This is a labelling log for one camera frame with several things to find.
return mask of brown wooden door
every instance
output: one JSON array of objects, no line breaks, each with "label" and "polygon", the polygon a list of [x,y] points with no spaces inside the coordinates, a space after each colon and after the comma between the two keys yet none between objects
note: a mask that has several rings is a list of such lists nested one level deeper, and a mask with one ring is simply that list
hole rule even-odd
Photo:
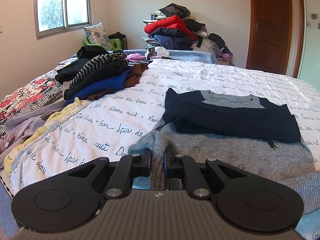
[{"label": "brown wooden door", "polygon": [[251,40],[246,68],[285,74],[292,29],[291,0],[252,0]]}]

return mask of green plastic chair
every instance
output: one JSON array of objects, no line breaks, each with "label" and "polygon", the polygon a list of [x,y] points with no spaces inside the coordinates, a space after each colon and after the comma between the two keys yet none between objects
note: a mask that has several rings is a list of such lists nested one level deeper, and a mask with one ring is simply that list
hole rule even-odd
[{"label": "green plastic chair", "polygon": [[[111,42],[111,45],[112,45],[112,50],[121,49],[121,44],[120,44],[120,40],[119,39],[111,39],[110,42]],[[95,45],[95,46],[100,46],[101,47],[101,43],[91,44],[89,39],[88,39],[88,37],[86,37],[84,39],[84,44],[85,45]]]}]

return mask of brown garment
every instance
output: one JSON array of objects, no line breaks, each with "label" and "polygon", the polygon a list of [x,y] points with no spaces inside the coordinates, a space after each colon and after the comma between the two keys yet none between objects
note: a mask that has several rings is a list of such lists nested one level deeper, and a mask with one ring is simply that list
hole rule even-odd
[{"label": "brown garment", "polygon": [[136,84],[139,84],[139,80],[141,78],[143,71],[147,69],[148,69],[148,66],[143,63],[134,65],[132,67],[131,72],[127,75],[125,79],[124,88],[134,87]]},{"label": "brown garment", "polygon": [[[147,70],[148,66],[146,64],[143,63],[139,63],[137,65],[134,65],[132,67],[131,72],[127,75],[127,77],[125,78],[124,81],[124,88],[129,88],[129,87],[134,87],[136,84],[139,84],[139,80],[141,78],[141,75],[143,73],[143,71]],[[103,97],[106,94],[113,94],[115,92],[119,91],[119,89],[108,89],[108,90],[104,90],[101,91],[99,93],[90,95],[87,97],[87,99],[90,100],[97,100],[100,97]]]}]

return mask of window sill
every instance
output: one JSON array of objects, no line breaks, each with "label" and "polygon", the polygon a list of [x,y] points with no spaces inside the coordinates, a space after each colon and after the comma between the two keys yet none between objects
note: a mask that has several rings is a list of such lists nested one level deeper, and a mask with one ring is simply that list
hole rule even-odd
[{"label": "window sill", "polygon": [[55,36],[57,34],[67,33],[67,32],[71,32],[71,31],[75,31],[75,30],[80,30],[80,29],[83,29],[84,26],[90,26],[90,25],[91,25],[90,23],[89,24],[83,24],[83,25],[77,25],[77,26],[69,27],[68,29],[62,29],[62,30],[61,30],[61,27],[58,27],[58,28],[56,28],[57,30],[50,29],[50,30],[43,31],[43,32],[46,32],[46,33],[37,32],[36,33],[36,38],[37,38],[37,41],[38,41],[38,40],[42,40],[42,39],[47,38],[47,37]]}]

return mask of silver screw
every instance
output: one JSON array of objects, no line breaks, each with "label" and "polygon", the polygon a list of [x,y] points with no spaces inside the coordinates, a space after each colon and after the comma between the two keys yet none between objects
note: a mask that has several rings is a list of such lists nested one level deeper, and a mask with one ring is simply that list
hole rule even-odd
[{"label": "silver screw", "polygon": [[205,188],[197,188],[193,193],[198,197],[205,197],[210,194],[209,190]]},{"label": "silver screw", "polygon": [[108,189],[106,191],[106,194],[109,196],[109,197],[118,197],[119,195],[122,194],[122,191],[119,190],[118,188],[111,188],[111,189]]}]

